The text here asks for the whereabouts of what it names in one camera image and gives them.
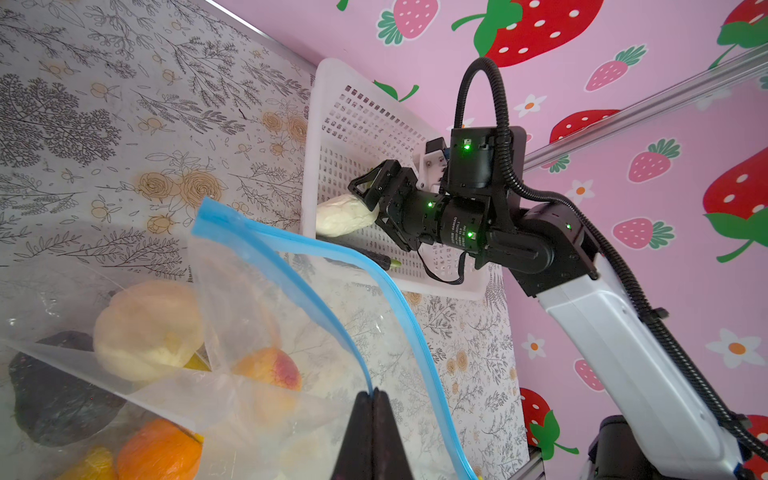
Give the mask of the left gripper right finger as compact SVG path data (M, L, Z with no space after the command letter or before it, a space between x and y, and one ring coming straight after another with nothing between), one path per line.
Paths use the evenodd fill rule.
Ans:
M376 388L372 397L372 478L413 480L389 395Z

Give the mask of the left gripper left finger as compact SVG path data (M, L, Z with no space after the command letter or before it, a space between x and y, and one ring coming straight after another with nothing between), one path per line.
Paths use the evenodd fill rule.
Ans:
M332 480L373 478L373 413L371 395L367 391L359 392L331 474Z

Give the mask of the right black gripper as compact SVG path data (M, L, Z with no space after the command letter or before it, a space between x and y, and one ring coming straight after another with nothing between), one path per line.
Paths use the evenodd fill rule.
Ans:
M397 160L352 179L348 191L369 210L379 207L377 224L404 251L423 244L480 250L480 203L419 190L413 170Z

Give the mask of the white toy radish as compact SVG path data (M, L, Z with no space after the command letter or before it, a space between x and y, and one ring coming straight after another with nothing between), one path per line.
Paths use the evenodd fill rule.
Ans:
M348 235L373 225L378 214L378 206L370 210L358 197L343 194L317 206L316 234L328 238Z

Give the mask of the white plastic basket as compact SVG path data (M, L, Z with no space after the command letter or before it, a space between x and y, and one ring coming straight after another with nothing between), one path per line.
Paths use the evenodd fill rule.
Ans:
M315 237L317 206L347 193L352 179L382 161L397 160L416 174L415 165L425 143L440 136L439 131L343 61L322 60L309 103L301 234ZM477 270L473 259L467 259L464 282L451 286L448 282L457 275L459 251L435 244L424 245L418 252L405 252L376 225L337 241L399 261L389 274L407 292L479 300L491 277L489 267Z

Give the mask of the yellow orange toy fruit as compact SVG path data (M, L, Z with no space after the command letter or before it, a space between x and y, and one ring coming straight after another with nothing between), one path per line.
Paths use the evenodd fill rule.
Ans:
M302 376L296 363L279 348L263 348L247 355L233 367L232 372L292 391L302 389Z

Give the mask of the clear zip top bag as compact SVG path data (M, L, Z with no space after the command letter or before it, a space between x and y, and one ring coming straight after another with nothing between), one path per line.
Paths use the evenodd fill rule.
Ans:
M154 382L106 371L93 349L99 314L130 286L189 283L203 319L196 352L210 372ZM292 391L236 375L263 348L296 363ZM8 366L25 353L126 400L94 436L34 443L17 425ZM405 295L369 257L278 230L206 200L183 240L125 230L1 271L1 475L57 479L94 447L117 457L147 423L165 419L204 438L195 479L329 479L357 394L390 397L414 479L474 471Z

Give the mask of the orange toy tangerine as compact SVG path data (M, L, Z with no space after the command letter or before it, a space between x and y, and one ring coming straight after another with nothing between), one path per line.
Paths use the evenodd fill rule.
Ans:
M120 450L119 479L195 479L204 438L165 419L145 424Z

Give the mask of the beige toy potato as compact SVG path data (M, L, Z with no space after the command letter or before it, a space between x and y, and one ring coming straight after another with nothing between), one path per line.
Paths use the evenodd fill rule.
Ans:
M145 281L116 293L93 331L99 364L131 382L154 382L173 373L203 343L194 288L169 280Z

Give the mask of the yellow toy lemon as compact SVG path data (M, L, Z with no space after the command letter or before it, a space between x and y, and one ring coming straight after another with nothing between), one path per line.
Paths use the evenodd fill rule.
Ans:
M57 477L57 480L117 480L112 452L105 447L90 449L76 465Z

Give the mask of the dark brown toy fruit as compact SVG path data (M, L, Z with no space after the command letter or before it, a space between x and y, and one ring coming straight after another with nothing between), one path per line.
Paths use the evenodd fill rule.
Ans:
M36 444L64 447L106 428L126 400L25 353L8 366L18 427Z

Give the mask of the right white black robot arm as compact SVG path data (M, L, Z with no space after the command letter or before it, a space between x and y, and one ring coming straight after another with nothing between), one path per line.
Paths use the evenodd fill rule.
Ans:
M630 267L567 197L523 183L526 134L485 57L467 68L437 192L395 160L352 180L402 250L440 244L507 268L569 336L619 414L605 419L584 479L749 479L767 447L730 410L648 302Z

